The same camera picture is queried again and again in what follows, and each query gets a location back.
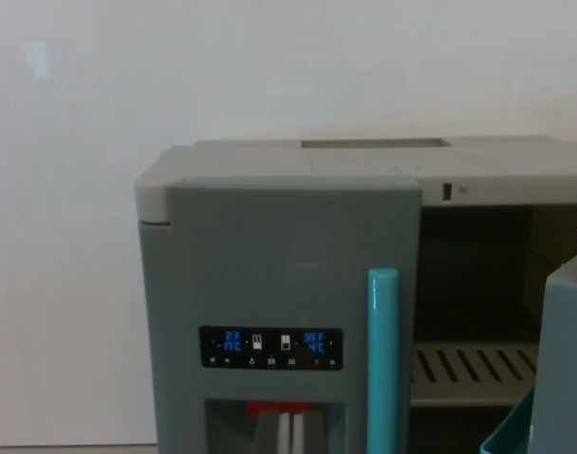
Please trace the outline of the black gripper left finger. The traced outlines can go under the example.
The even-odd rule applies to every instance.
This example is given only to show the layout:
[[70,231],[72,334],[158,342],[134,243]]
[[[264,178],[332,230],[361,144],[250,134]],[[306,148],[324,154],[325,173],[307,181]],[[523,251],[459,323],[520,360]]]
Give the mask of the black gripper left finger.
[[289,454],[290,413],[264,410],[257,419],[254,436],[255,454]]

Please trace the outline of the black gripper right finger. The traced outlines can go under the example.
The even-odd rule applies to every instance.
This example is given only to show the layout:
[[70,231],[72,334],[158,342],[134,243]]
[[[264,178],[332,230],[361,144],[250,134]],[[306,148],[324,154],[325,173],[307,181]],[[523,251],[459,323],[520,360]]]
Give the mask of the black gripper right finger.
[[305,411],[293,415],[292,453],[320,452],[320,413]]

